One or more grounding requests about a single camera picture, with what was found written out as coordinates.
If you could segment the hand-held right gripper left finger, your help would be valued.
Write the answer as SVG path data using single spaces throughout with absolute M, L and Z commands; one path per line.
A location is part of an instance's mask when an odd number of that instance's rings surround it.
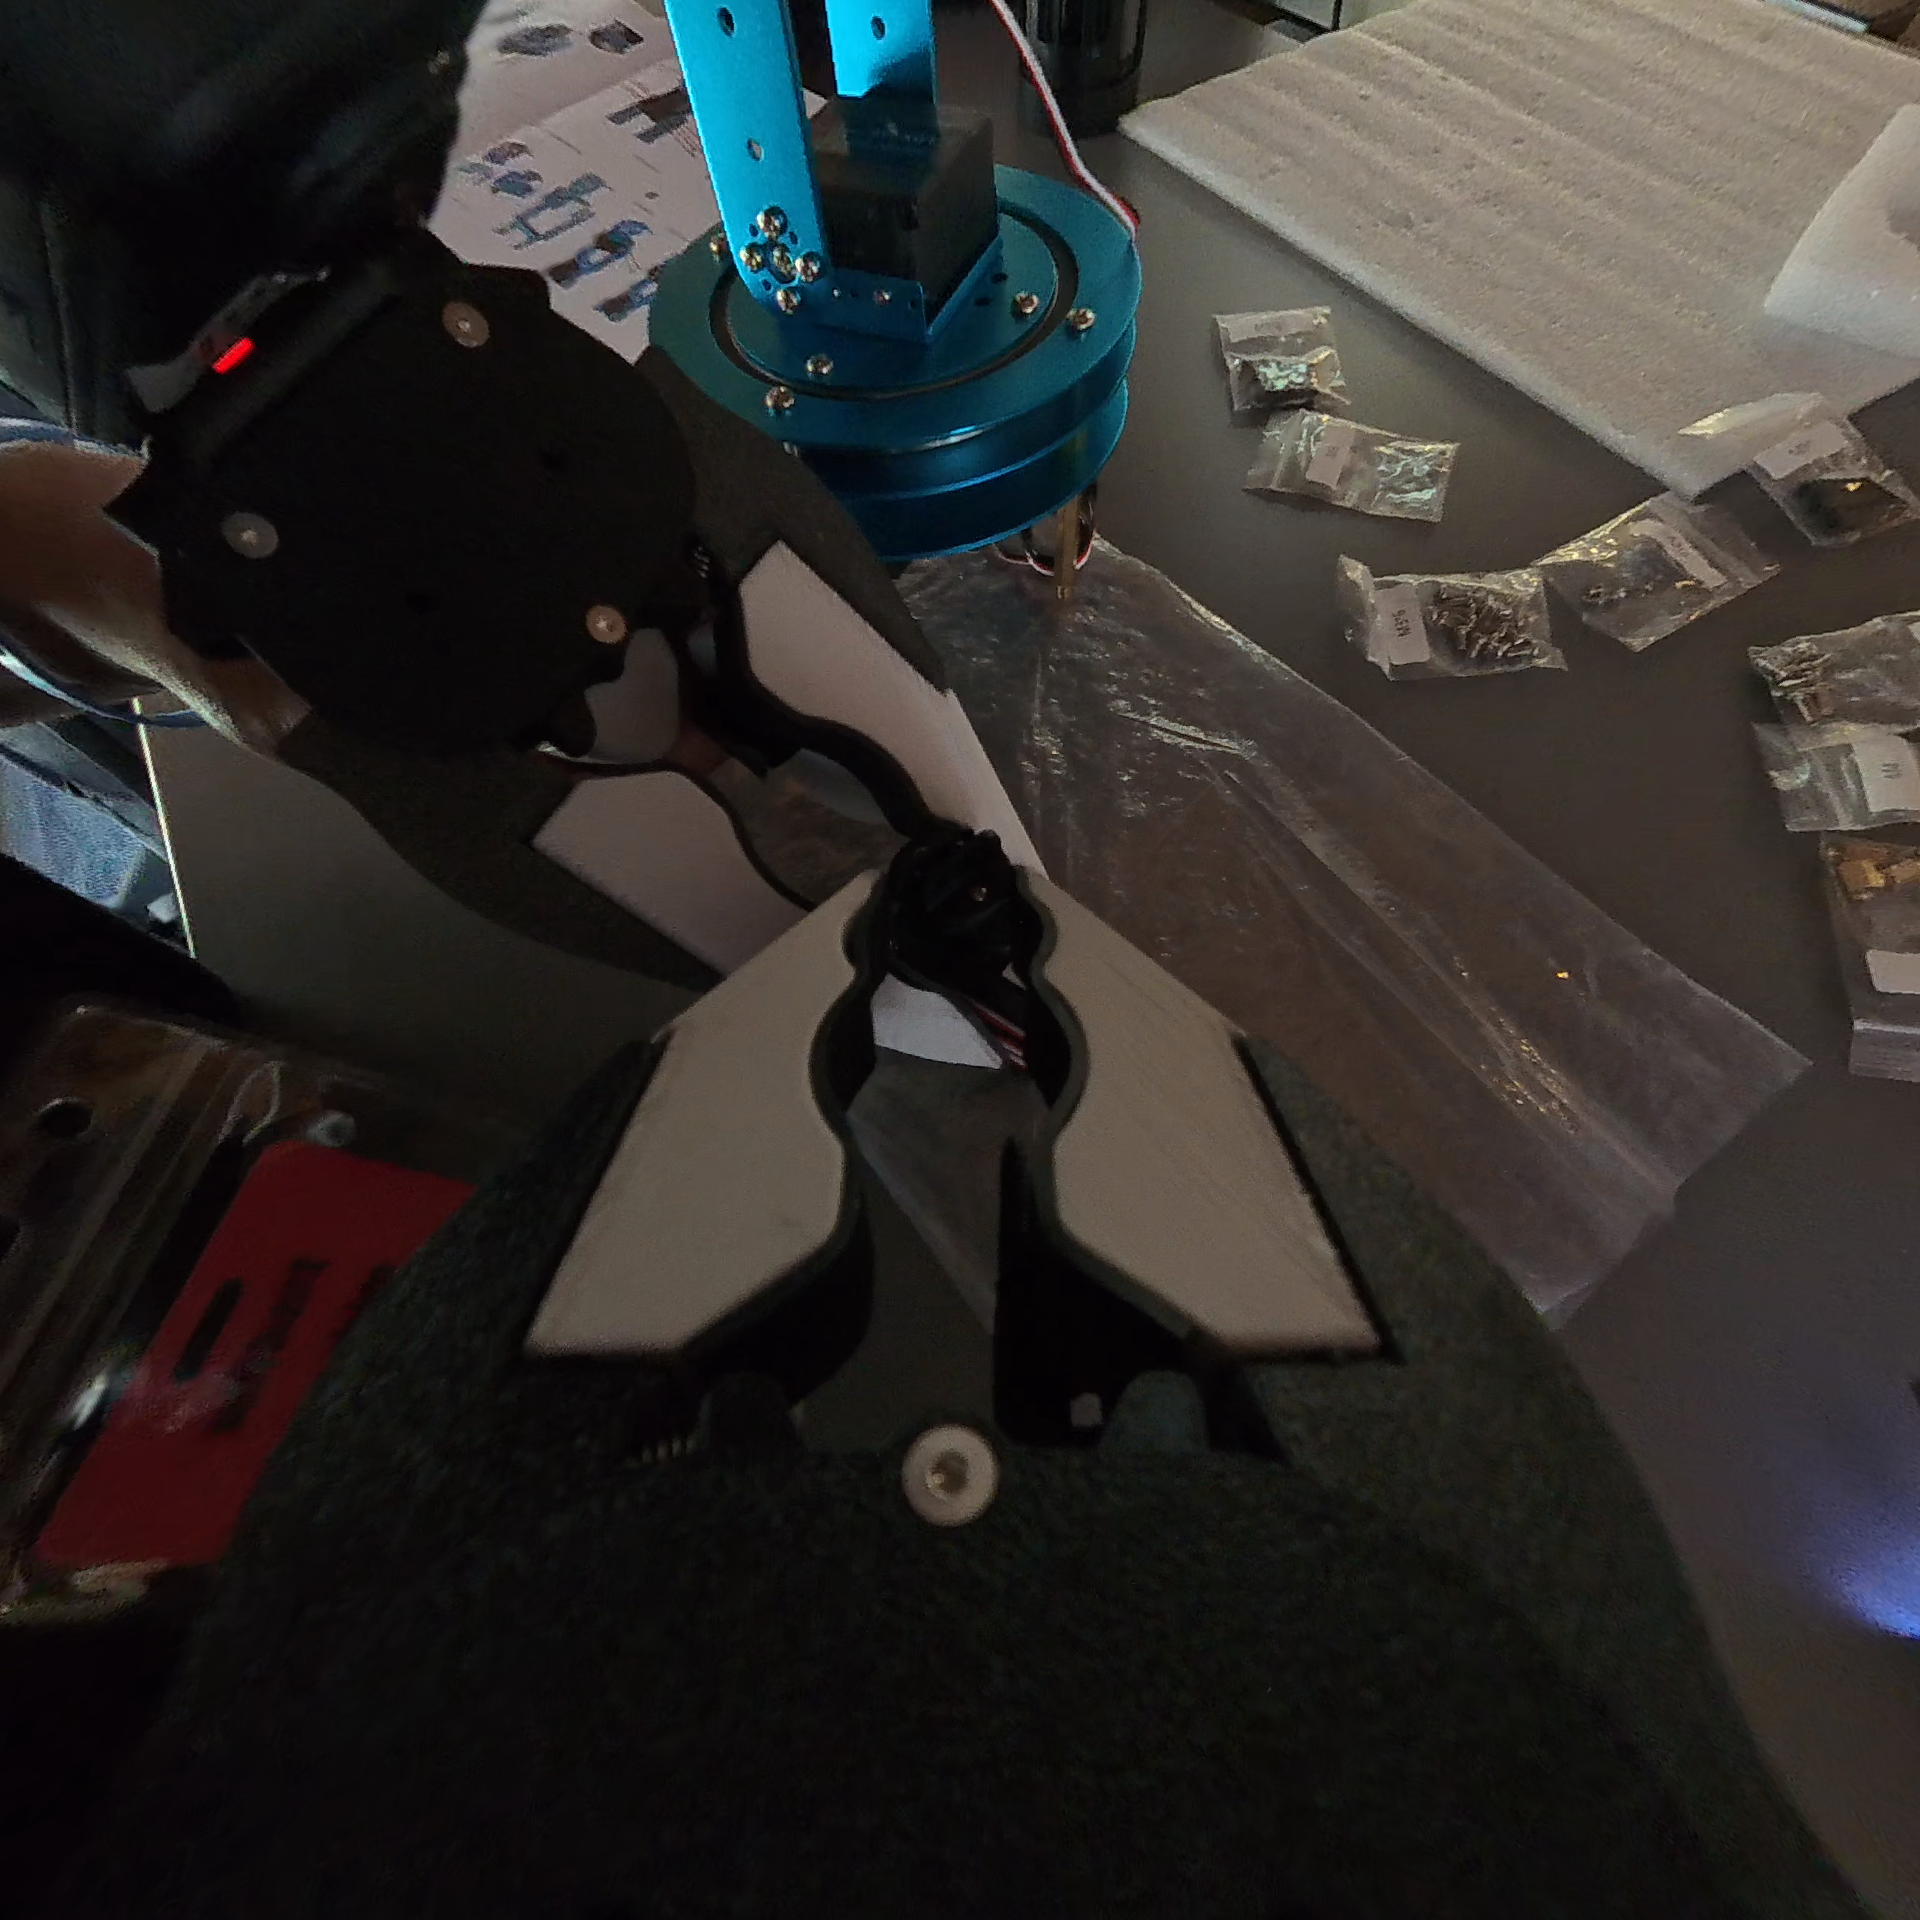
M 672 1021 L 526 1334 L 550 1361 L 707 1358 L 853 1250 L 834 1075 L 872 1069 L 867 937 L 846 883 Z

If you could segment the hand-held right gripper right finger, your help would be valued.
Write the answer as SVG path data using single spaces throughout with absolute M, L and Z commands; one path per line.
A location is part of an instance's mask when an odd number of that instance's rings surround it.
M 1382 1334 L 1243 1031 L 1047 877 L 1018 877 L 1023 1065 L 996 1334 L 1091 1294 L 1228 1365 L 1377 1358 Z

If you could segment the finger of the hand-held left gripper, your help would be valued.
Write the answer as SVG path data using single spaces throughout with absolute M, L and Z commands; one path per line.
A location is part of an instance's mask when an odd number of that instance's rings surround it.
M 846 771 L 795 756 L 769 774 L 729 760 L 580 781 L 534 853 L 719 976 L 732 976 L 849 883 L 906 848 Z
M 802 756 L 915 841 L 990 834 L 1018 868 L 1044 857 L 942 663 L 898 649 L 786 542 L 748 568 L 713 622 L 715 696 L 771 763 Z

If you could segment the black servo motor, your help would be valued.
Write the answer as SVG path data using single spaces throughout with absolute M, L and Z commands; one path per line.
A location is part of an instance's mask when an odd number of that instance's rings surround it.
M 930 831 L 881 878 L 877 943 L 889 974 L 961 1016 L 1015 1075 L 1030 1069 L 1041 940 L 1025 874 L 990 831 Z

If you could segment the dark grey desk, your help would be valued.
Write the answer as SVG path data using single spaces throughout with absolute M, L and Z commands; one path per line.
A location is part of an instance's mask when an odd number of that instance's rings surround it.
M 1460 444 L 1445 570 L 1526 563 L 1657 492 L 1399 313 L 1115 135 L 1142 217 L 1133 407 L 1101 532 L 1352 709 L 1609 919 L 1811 1069 L 1586 1297 L 1562 1349 L 1689 1565 L 1767 1756 L 1883 1917 L 1916 1917 L 1916 1085 L 1848 1072 L 1809 834 L 1750 733 L 1749 645 L 1916 606 L 1910 538 L 1788 553 L 1645 653 L 1579 622 L 1564 674 L 1387 685 L 1337 630 L 1352 517 L 1240 492 L 1212 314 L 1328 303 L 1356 412 Z M 149 744 L 196 956 L 271 1031 L 532 1127 L 674 1004 L 445 900 L 330 792 L 208 733 Z

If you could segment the large clear plastic bag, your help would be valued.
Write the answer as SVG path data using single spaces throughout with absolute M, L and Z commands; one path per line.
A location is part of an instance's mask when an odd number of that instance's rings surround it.
M 1361 714 L 1097 542 L 898 589 L 1050 872 L 1570 1317 L 1811 1060 Z

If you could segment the assembly instruction manual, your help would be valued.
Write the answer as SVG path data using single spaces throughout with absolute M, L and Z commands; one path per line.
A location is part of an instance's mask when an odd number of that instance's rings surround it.
M 636 365 L 663 266 L 719 226 L 667 7 L 485 4 L 466 59 L 432 235 L 541 276 L 564 323 Z

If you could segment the clear blister pack red card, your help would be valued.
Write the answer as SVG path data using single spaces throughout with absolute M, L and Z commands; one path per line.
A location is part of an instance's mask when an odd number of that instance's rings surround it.
M 204 1021 L 98 997 L 42 1021 L 4 1075 L 4 1626 L 208 1572 L 349 1328 L 502 1143 Z

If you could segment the pile of small screw bags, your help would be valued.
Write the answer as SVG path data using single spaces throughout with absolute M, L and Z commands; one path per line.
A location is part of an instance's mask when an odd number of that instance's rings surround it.
M 1250 495 L 1438 525 L 1459 448 L 1351 415 L 1326 306 L 1220 314 L 1212 335 L 1235 418 L 1261 425 Z M 1823 396 L 1729 407 L 1680 441 L 1729 454 L 1815 553 L 1916 531 L 1916 475 Z M 1344 639 L 1380 676 L 1445 683 L 1566 668 L 1550 603 L 1643 654 L 1732 610 L 1781 568 L 1731 511 L 1661 492 L 1508 570 L 1387 575 L 1342 557 L 1335 603 Z M 1916 608 L 1758 645 L 1747 665 L 1772 709 L 1752 728 L 1761 771 L 1785 829 L 1819 844 L 1850 1008 L 1848 1069 L 1914 1087 Z

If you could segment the white foam sheet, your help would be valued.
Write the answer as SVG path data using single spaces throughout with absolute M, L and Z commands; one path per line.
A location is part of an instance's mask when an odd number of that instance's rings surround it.
M 1916 59 L 1772 4 L 1404 4 L 1130 112 L 1163 159 L 1671 490 L 1781 392 L 1916 356 L 1764 311 Z

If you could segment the white foam block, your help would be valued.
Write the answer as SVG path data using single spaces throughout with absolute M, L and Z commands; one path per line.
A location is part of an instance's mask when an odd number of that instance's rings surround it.
M 1763 313 L 1919 359 L 1919 109 L 1901 109 L 1792 245 Z

